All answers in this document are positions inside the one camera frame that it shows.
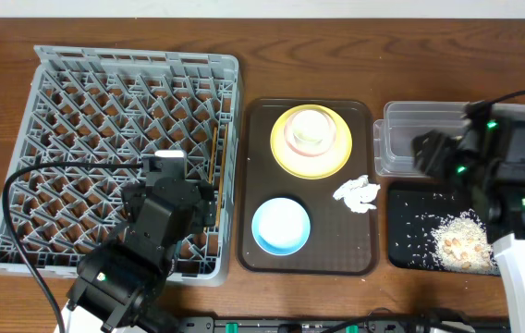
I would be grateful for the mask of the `wooden chopstick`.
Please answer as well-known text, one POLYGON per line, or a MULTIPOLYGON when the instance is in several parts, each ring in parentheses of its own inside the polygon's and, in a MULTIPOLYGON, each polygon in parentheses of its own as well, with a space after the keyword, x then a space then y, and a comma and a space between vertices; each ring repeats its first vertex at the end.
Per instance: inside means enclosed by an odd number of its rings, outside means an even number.
POLYGON ((220 220, 221 220, 221 208, 222 208, 222 203, 223 203, 223 188, 224 188, 224 174, 225 174, 225 168, 226 168, 226 151, 227 151, 226 147, 228 143, 228 133, 229 133, 229 125, 226 125, 226 129, 224 132, 224 139, 223 139, 221 170, 220 170, 220 178, 219 178, 219 186, 218 186, 218 199, 217 199, 216 220, 215 220, 216 228, 219 228, 220 220))
POLYGON ((217 155, 218 128, 214 127, 211 158, 209 163, 208 182, 214 184, 215 158, 217 155))

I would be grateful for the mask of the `light blue bowl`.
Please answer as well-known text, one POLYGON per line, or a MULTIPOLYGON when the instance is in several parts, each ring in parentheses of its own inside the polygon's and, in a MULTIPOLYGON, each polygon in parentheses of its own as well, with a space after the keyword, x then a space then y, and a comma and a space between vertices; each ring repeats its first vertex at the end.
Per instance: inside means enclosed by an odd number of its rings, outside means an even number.
POLYGON ((257 245, 274 256, 298 252, 311 234, 311 218, 299 202, 277 197, 262 203, 251 220, 257 245))

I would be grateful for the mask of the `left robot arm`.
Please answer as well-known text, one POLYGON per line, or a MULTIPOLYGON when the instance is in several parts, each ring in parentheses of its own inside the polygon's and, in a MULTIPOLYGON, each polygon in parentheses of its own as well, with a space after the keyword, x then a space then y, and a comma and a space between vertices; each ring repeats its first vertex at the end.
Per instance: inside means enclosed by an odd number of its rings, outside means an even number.
POLYGON ((177 245, 215 224, 214 188, 206 181, 161 178, 129 185, 122 192, 128 220, 123 240, 107 240, 78 264, 67 309, 82 308, 102 321, 100 330, 139 327, 175 332, 178 321, 156 299, 174 271, 177 245))

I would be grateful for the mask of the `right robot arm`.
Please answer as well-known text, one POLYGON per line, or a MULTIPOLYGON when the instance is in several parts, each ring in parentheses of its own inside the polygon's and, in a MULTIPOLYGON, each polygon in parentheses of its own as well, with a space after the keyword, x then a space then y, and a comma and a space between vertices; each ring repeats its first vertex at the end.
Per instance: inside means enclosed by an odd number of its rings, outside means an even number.
POLYGON ((486 226, 507 296, 510 328, 525 332, 525 111, 479 102, 453 137, 437 129, 411 142, 414 166, 467 195, 486 226))

